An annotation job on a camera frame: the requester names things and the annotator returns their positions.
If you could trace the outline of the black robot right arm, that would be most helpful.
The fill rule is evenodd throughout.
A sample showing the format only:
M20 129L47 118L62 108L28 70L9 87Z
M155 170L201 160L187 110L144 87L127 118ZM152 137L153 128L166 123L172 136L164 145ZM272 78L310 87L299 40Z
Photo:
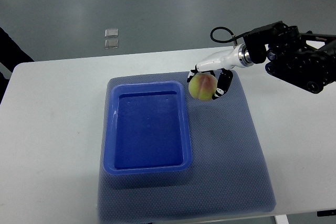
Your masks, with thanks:
M335 36L300 33L282 21L243 34L254 64L269 62L266 72L313 94L335 82Z

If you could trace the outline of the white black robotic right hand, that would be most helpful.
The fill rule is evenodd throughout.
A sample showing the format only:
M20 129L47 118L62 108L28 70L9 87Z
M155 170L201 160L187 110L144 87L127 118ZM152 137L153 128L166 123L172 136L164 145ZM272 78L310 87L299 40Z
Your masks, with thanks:
M253 63L244 44L216 52L197 63L194 69L190 70L187 83L198 73L211 74L217 79L217 88L212 100L223 96L229 89L233 80L235 67L245 68L252 66Z

